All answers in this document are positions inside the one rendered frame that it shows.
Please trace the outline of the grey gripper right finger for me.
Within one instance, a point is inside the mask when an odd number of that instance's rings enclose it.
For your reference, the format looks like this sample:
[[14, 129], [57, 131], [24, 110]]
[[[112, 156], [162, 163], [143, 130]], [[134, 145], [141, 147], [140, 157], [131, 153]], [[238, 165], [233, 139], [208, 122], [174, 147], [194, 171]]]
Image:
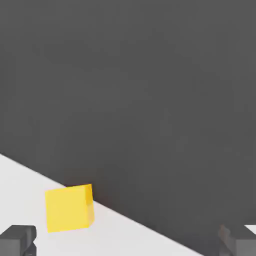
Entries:
[[221, 225], [218, 237], [218, 256], [256, 256], [256, 234], [247, 227], [229, 229]]

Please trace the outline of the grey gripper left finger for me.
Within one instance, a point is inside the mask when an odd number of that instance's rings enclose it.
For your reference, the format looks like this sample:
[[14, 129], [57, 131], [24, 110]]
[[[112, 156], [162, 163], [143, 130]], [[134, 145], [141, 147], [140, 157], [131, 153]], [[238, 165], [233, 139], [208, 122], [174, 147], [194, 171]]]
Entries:
[[34, 225], [11, 225], [0, 234], [0, 256], [37, 256]]

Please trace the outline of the small yellow cube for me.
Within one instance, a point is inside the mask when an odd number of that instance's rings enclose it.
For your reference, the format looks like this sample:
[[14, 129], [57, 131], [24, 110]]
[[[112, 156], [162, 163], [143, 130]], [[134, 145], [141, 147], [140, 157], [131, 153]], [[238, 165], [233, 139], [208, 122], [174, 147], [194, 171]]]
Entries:
[[49, 233], [88, 228], [95, 220], [92, 185], [47, 190], [45, 208]]

